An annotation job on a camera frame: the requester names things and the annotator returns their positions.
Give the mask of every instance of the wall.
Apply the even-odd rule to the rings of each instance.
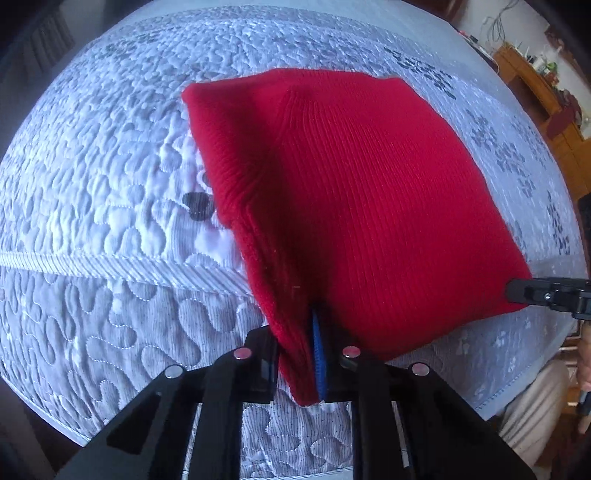
[[[470,35],[478,38],[479,42],[489,51],[494,51],[501,46],[500,42],[494,42],[487,38],[492,19],[488,19],[483,25],[486,17],[495,18],[501,9],[508,4],[509,0],[467,0],[466,8],[462,16],[458,17],[454,25]],[[521,0],[515,7],[507,10],[502,16],[503,27],[505,29],[506,41],[525,53],[527,47],[530,48],[530,54],[538,54],[545,48],[551,46],[546,39],[544,32],[548,28],[548,22],[531,8],[525,0]],[[579,105],[584,110],[583,116],[591,116],[591,87],[587,85],[584,79],[565,61],[562,57],[558,58],[558,78],[560,89],[566,89],[572,93]],[[591,137],[591,125],[583,130],[586,138]]]

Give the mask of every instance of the red sweater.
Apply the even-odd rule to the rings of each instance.
[[[521,308],[504,288],[530,272],[482,174],[401,79],[280,69],[183,99],[298,403],[315,301],[384,360]]]

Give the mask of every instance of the folded red cloth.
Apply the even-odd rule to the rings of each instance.
[[[299,404],[315,301],[383,359],[522,307],[504,288],[531,275],[482,174],[401,79],[280,69],[183,99]]]

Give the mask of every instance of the gray floral pattern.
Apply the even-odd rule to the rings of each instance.
[[[550,192],[548,192],[547,210],[552,221],[552,238],[554,239],[554,243],[556,243],[558,253],[560,255],[570,255],[570,237],[566,234],[562,219],[556,208],[556,203],[553,201]]]
[[[523,194],[532,198],[535,184],[530,173],[526,170],[525,157],[517,149],[513,142],[499,141],[495,128],[483,115],[475,115],[466,109],[466,113],[472,118],[474,127],[472,139],[479,146],[496,154],[496,163],[505,173],[517,176],[517,182]]]
[[[426,61],[419,60],[411,55],[406,55],[398,50],[393,50],[388,47],[384,47],[391,56],[396,59],[398,65],[403,69],[410,70],[413,73],[420,73],[424,78],[429,80],[435,87],[444,92],[449,98],[456,100],[456,96],[452,93],[453,86],[449,80],[453,80],[453,77],[441,69],[438,69],[427,63]]]
[[[527,253],[527,244],[523,238],[523,230],[521,229],[521,225],[519,221],[516,220],[514,223],[507,224],[507,228],[511,232],[511,236],[521,253],[523,254],[525,261],[529,261],[528,253]]]

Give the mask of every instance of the white quilted mattress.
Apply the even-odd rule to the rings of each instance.
[[[80,52],[0,164],[0,374],[73,440],[87,442],[167,365],[209,365],[265,323],[189,134],[180,93],[191,82],[273,67],[400,76],[466,144],[534,275],[586,275],[557,165],[509,90],[441,21],[356,0],[150,14],[162,5]],[[326,13],[335,5],[365,22]],[[432,23],[432,45],[413,40],[417,18]],[[488,418],[570,328],[529,307],[396,363],[425,361]],[[350,475],[346,405],[297,407],[280,381],[272,406],[243,417],[242,477]]]

